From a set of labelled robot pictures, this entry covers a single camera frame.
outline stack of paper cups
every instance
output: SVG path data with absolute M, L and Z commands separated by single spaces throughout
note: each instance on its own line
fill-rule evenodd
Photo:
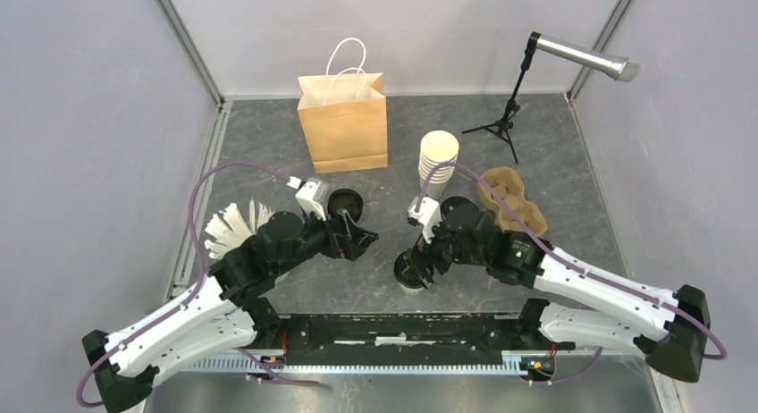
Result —
M 458 148 L 458 140 L 447 131 L 438 130 L 426 133 L 421 139 L 421 152 L 418 157 L 418 175 L 421 177 L 421 188 L 424 188 L 426 178 L 436 165 L 447 161 L 454 162 L 458 159 Z M 454 171 L 455 167 L 448 166 L 434 172 L 434 176 L 426 188 L 426 194 L 431 198 L 439 198 Z

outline white plastic fins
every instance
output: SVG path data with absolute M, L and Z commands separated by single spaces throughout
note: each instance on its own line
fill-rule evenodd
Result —
M 253 235 L 245 224 L 245 220 L 242 219 L 242 214 L 237 208 L 237 203 L 231 203 L 221 212 L 221 215 L 223 215 L 224 221 L 229 224 L 232 231 L 242 238 L 242 241 Z
M 256 201 L 253 198 L 250 199 L 249 212 L 249 225 L 245 223 L 236 203 L 231 203 L 221 211 L 221 217 L 218 214 L 213 215 L 206 225 L 205 231 L 214 240 L 204 242 L 206 249 L 208 249 L 208 255 L 212 259 L 221 259 L 224 254 L 239 247 L 242 242 L 257 232 L 258 227 L 267 223 L 271 215 L 274 214 L 270 207 L 261 204 L 257 205 L 256 211 Z

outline black mount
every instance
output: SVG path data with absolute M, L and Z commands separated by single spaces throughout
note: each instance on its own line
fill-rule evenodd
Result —
M 297 366 L 501 365 L 504 350 L 549 350 L 539 331 L 542 299 L 521 313 L 292 314 L 282 317 L 287 364 Z M 398 350 L 376 343 L 380 336 L 421 341 Z M 248 349 L 280 349 L 279 339 L 255 341 Z M 573 342 L 557 343 L 573 350 Z
M 505 104 L 505 112 L 503 113 L 502 118 L 493 123 L 463 131 L 463 134 L 480 130 L 489 131 L 496 138 L 510 145 L 510 152 L 513 154 L 513 160 L 517 164 L 518 157 L 516 156 L 516 149 L 513 147 L 513 139 L 510 138 L 508 130 L 513 128 L 513 121 L 511 121 L 511 119 L 516 116 L 516 113 L 521 109 L 521 106 L 516 103 L 516 94 L 518 94 L 518 88 L 521 87 L 521 81 L 524 79 L 524 74 L 532 65 L 532 57 L 537 50 L 537 40 L 539 40 L 539 38 L 540 34 L 536 31 L 533 31 L 529 36 L 529 41 L 526 43 L 526 50 L 524 51 L 524 61 L 521 62 L 521 73 L 518 75 L 516 87 L 513 88 L 513 94 L 510 95 L 508 103 Z
M 534 287 L 535 278 L 543 273 L 539 265 L 544 252 L 525 232 L 502 231 L 493 212 L 481 211 L 467 198 L 447 198 L 441 210 L 442 223 L 433 228 L 432 243 L 419 237 L 395 261 L 400 284 L 411 290 L 429 288 L 435 272 L 443 275 L 452 264 L 468 264 L 484 267 L 502 283 Z

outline speckled gray surface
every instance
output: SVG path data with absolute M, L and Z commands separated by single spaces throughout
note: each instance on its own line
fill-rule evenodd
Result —
M 590 164 L 569 107 L 561 95 L 524 95 L 511 137 L 519 164 L 507 144 L 480 131 L 462 130 L 499 118 L 505 96 L 389 97 L 390 166 L 385 169 L 320 176 L 333 188 L 352 188 L 366 207 L 360 224 L 379 232 L 380 240 L 356 263 L 317 257 L 291 272 L 266 296 L 279 313 L 513 311 L 537 291 L 503 285 L 484 269 L 454 266 L 436 285 L 408 295 L 392 276 L 392 264 L 417 238 L 406 223 L 406 209 L 418 193 L 418 144 L 432 130 L 446 130 L 460 142 L 459 162 L 478 172 L 513 166 L 526 184 L 526 197 L 542 210 L 547 240 L 599 267 L 621 274 L 619 252 L 611 236 Z M 296 99 L 237 101 L 223 139 L 220 162 L 254 160 L 306 179 L 314 174 L 299 125 Z M 206 218 L 237 202 L 247 216 L 254 196 L 277 210 L 299 211 L 291 189 L 271 182 L 268 173 L 232 168 L 218 173 Z M 475 184 L 456 173 L 445 195 L 478 203 Z

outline silver cylinder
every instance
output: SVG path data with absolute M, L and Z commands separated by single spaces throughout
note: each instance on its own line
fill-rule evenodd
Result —
M 537 40 L 537 49 L 603 72 L 614 80 L 622 82 L 631 82 L 640 68 L 638 63 L 628 57 L 605 55 L 545 35 Z

